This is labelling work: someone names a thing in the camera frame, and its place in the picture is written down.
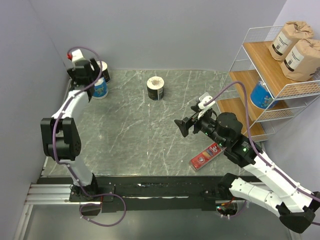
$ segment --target cable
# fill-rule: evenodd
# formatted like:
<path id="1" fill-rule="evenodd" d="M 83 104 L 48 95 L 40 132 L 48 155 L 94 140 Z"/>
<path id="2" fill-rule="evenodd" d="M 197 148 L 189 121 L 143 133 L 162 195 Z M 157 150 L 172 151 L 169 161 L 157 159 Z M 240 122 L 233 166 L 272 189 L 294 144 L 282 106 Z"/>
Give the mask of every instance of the cable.
<path id="1" fill-rule="evenodd" d="M 244 106 L 245 106 L 245 123 L 246 123 L 246 129 L 247 129 L 247 133 L 248 133 L 248 138 L 250 141 L 250 144 L 252 146 L 252 149 L 254 150 L 255 154 L 257 156 L 259 156 L 259 158 L 269 167 L 272 167 L 272 165 L 265 160 L 265 158 L 259 153 L 259 151 L 257 150 L 254 141 L 252 140 L 252 136 L 251 136 L 251 130 L 250 130 L 250 123 L 249 123 L 249 112 L 248 112 L 248 99 L 247 99 L 247 91 L 246 91 L 246 87 L 245 85 L 241 82 L 241 81 L 234 81 L 232 83 L 230 83 L 229 85 L 227 85 L 225 88 L 223 88 L 215 97 L 213 97 L 210 101 L 208 101 L 207 103 L 203 104 L 204 106 L 209 105 L 210 103 L 212 103 L 214 100 L 216 100 L 224 91 L 226 91 L 228 88 L 230 88 L 232 85 L 234 84 L 239 84 L 242 88 L 242 91 L 244 93 Z M 298 192 L 312 198 L 313 200 L 316 200 L 317 202 L 320 203 L 320 198 L 313 196 L 307 192 L 305 192 L 304 190 L 302 190 L 301 188 L 297 187 L 284 173 L 282 173 L 278 168 L 274 168 L 274 170 L 281 176 L 283 177 L 292 187 L 294 187 L 295 189 L 297 189 Z"/>
<path id="2" fill-rule="evenodd" d="M 236 198 L 233 196 L 232 199 L 228 202 L 222 203 L 221 206 L 224 206 L 225 208 L 228 207 Z"/>
<path id="3" fill-rule="evenodd" d="M 244 203 L 243 203 L 242 208 L 241 208 L 239 211 L 237 211 L 235 215 L 231 215 L 231 216 L 230 216 L 230 215 L 229 215 L 229 216 L 224 216 L 224 215 L 223 215 L 223 217 L 224 217 L 224 218 L 227 218 L 227 219 L 231 219 L 231 218 L 234 218 L 234 217 L 239 216 L 239 215 L 246 209 L 247 203 L 248 203 L 248 201 L 247 201 L 247 200 L 244 200 Z"/>
<path id="4" fill-rule="evenodd" d="M 75 49 L 85 49 L 85 50 L 88 50 L 88 51 L 92 52 L 93 54 L 95 54 L 96 58 L 98 59 L 98 61 L 99 61 L 99 63 L 100 63 L 100 66 L 102 66 L 102 61 L 100 60 L 99 55 L 98 55 L 94 50 L 92 50 L 92 49 L 90 49 L 90 48 L 88 48 L 88 47 L 84 47 L 84 46 L 74 46 L 74 47 L 72 47 L 72 48 L 70 48 L 70 49 L 68 50 L 67 54 L 69 55 L 70 52 L 71 52 L 72 50 L 75 50 Z M 56 162 L 57 164 L 59 164 L 59 165 L 66 165 L 66 167 L 69 169 L 69 171 L 70 171 L 71 175 L 73 176 L 73 178 L 76 179 L 77 182 L 79 183 L 79 186 L 80 186 L 82 192 L 83 192 L 85 195 L 87 195 L 87 196 L 90 197 L 90 198 L 103 197 L 103 196 L 114 196 L 114 197 L 119 198 L 119 199 L 122 201 L 123 206 L 124 206 L 123 214 L 122 214 L 121 218 L 120 218 L 117 222 L 115 222 L 115 223 L 113 223 L 113 224 L 101 224 L 101 223 L 98 223 L 98 222 L 96 222 L 96 221 L 93 221 L 93 220 L 89 219 L 89 218 L 86 217 L 86 216 L 83 216 L 83 214 L 82 214 L 82 209 L 83 209 L 84 207 L 86 207 L 86 206 L 100 206 L 101 204 L 99 205 L 99 204 L 94 204 L 94 203 L 87 203 L 87 204 L 81 206 L 80 209 L 79 209 L 79 212 L 80 212 L 80 215 L 81 215 L 80 218 L 83 218 L 83 219 L 85 219 L 85 220 L 87 220 L 87 221 L 89 221 L 89 222 L 91 222 L 91 223 L 93 223 L 93 224 L 96 224 L 96 225 L 99 225 L 99 226 L 102 226 L 102 227 L 112 227 L 112 226 L 117 225 L 118 223 L 120 223 L 120 222 L 124 219 L 124 217 L 125 217 L 125 215 L 126 215 L 127 206 L 126 206 L 126 203 L 125 203 L 125 201 L 123 200 L 123 198 L 122 198 L 121 196 L 119 196 L 119 195 L 117 195 L 117 194 L 113 194 L 113 193 L 102 193 L 102 194 L 94 194 L 94 195 L 89 194 L 89 193 L 85 190 L 84 186 L 82 185 L 81 181 L 79 180 L 79 178 L 77 177 L 77 175 L 75 174 L 75 172 L 73 171 L 73 169 L 71 168 L 71 166 L 70 166 L 68 163 L 66 163 L 66 162 L 60 162 L 60 161 L 59 161 L 58 153 L 57 153 L 57 145 L 56 145 L 56 132 L 57 132 L 58 122 L 59 122 L 59 120 L 62 118 L 65 110 L 68 108 L 69 104 L 71 103 L 71 101 L 72 101 L 76 96 L 78 96 L 79 94 L 85 92 L 86 90 L 88 90 L 89 88 L 91 88 L 92 86 L 94 86 L 95 83 L 96 83 L 96 82 L 99 80 L 99 78 L 101 77 L 101 75 L 102 75 L 102 68 L 100 67 L 100 71 L 99 71 L 99 74 L 98 74 L 96 80 L 94 80 L 94 81 L 93 81 L 92 83 L 90 83 L 88 86 L 84 87 L 83 89 L 81 89 L 80 91 L 78 91 L 77 93 L 75 93 L 74 96 L 70 97 L 70 98 L 66 101 L 66 103 L 64 104 L 64 106 L 63 106 L 63 108 L 62 108 L 59 116 L 56 118 L 55 123 L 54 123 L 54 125 L 53 125 L 53 131 L 52 131 L 52 148 L 53 148 L 53 156 L 54 156 L 55 162 Z"/>

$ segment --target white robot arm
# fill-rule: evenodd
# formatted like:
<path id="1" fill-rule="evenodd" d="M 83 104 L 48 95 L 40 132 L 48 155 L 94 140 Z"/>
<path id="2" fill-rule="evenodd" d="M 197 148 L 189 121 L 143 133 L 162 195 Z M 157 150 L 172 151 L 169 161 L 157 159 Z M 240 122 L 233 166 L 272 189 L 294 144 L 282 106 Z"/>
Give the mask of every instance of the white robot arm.
<path id="1" fill-rule="evenodd" d="M 268 155 L 254 143 L 257 154 L 248 137 L 241 134 L 242 123 L 231 112 L 217 115 L 212 106 L 212 97 L 205 93 L 191 109 L 195 114 L 183 120 L 175 120 L 182 135 L 205 133 L 220 147 L 225 148 L 224 155 L 239 167 L 260 179 L 271 191 L 243 181 L 240 177 L 227 173 L 219 183 L 219 192 L 224 197 L 238 197 L 253 202 L 274 213 L 281 222 L 297 233 L 302 233 L 315 218 L 320 207 L 319 192 L 300 186 L 270 160 Z"/>
<path id="2" fill-rule="evenodd" d="M 83 91 L 83 89 L 92 85 L 100 72 L 100 68 L 94 58 L 90 61 L 86 60 L 79 49 L 72 52 L 72 56 L 74 68 L 67 71 L 72 78 L 68 96 L 61 108 L 51 118 L 43 118 L 40 124 L 43 150 L 46 156 L 55 159 L 52 136 L 56 134 L 57 163 L 67 167 L 75 187 L 79 188 L 79 181 L 81 181 L 81 185 L 87 192 L 95 194 L 98 188 L 96 178 L 79 156 L 81 140 L 76 123 L 95 91 L 94 86 L 86 91 Z M 54 133 L 53 126 L 58 118 L 57 131 Z"/>

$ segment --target brown paper bag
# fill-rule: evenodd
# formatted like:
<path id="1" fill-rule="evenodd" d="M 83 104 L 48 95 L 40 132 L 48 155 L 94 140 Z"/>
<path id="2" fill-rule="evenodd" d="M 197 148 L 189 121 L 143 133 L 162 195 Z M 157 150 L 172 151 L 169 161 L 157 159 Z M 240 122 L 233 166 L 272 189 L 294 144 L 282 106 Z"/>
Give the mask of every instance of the brown paper bag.
<path id="1" fill-rule="evenodd" d="M 305 21 L 288 21 L 269 46 L 269 51 L 275 60 L 283 61 L 299 40 L 313 36 L 314 31 Z"/>
<path id="2" fill-rule="evenodd" d="M 320 40 L 299 40 L 280 66 L 289 79 L 299 82 L 309 80 L 320 67 Z"/>

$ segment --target red box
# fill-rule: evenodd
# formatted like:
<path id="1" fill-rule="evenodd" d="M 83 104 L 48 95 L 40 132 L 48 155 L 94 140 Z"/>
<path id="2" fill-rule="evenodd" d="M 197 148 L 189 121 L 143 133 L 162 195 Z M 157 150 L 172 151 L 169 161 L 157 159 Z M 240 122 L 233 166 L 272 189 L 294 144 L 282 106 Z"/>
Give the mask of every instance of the red box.
<path id="1" fill-rule="evenodd" d="M 221 149 L 216 142 L 212 143 L 205 150 L 199 153 L 197 156 L 192 158 L 189 162 L 190 166 L 193 170 L 198 171 L 202 167 L 204 167 L 207 163 L 209 163 L 216 156 L 221 154 L 225 149 Z"/>

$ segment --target tabletop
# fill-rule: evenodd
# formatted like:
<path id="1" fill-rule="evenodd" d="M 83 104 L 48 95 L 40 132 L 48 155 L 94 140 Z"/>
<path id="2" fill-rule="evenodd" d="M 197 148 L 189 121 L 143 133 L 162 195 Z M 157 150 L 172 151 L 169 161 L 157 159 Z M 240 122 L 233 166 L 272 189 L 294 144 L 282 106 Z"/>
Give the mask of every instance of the tabletop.
<path id="1" fill-rule="evenodd" d="M 212 140 L 203 133 L 183 137 L 175 119 L 190 117 L 190 106 L 204 92 L 212 96 L 222 87 L 226 72 L 205 70 L 112 70 L 108 95 L 92 99 L 78 120 L 80 156 L 97 176 L 223 176 L 247 175 L 220 154 L 195 172 L 189 161 Z M 147 80 L 164 80 L 164 97 L 151 100 Z M 51 158 L 45 176 L 66 176 Z"/>

